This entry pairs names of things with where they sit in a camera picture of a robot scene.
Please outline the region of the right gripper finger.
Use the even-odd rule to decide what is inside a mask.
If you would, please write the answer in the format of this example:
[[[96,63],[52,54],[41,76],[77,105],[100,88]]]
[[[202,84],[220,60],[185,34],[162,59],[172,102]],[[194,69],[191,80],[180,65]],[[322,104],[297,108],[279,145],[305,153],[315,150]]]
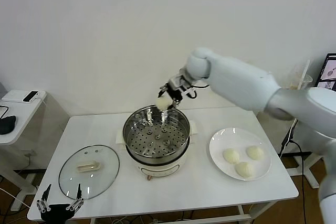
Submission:
[[[160,90],[159,90],[159,94],[158,94],[158,98],[162,97],[164,94],[168,93],[168,90],[169,90],[169,86],[168,84],[165,84],[163,86],[160,87]]]
[[[181,94],[174,94],[172,100],[172,107],[177,108],[183,100],[183,96]]]

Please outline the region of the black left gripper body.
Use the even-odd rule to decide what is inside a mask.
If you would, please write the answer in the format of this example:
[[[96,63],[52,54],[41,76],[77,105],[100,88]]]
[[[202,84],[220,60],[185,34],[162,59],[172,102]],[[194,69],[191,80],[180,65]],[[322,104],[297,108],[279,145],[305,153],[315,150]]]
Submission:
[[[48,224],[65,224],[75,215],[75,210],[69,208],[69,204],[49,205],[49,211],[40,214],[41,219]]]

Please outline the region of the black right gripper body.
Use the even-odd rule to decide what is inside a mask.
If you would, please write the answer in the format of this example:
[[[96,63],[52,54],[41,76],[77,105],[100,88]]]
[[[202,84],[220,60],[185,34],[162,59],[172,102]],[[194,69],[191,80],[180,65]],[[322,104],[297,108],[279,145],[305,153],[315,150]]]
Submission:
[[[196,97],[193,84],[196,80],[189,74],[186,69],[180,69],[178,74],[171,77],[168,86],[173,91],[178,91],[183,97]]]

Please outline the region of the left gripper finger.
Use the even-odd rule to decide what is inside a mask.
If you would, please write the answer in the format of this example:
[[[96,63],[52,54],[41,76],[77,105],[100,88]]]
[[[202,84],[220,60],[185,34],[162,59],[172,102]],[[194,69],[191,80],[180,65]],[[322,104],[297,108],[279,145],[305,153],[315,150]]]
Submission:
[[[78,184],[77,194],[75,201],[66,207],[67,211],[78,211],[84,203],[84,198],[82,197],[81,184]]]
[[[47,202],[50,189],[51,189],[51,184],[49,184],[47,189],[43,192],[41,199],[36,201],[36,205],[40,213],[46,213],[48,211],[51,211],[51,208]]]

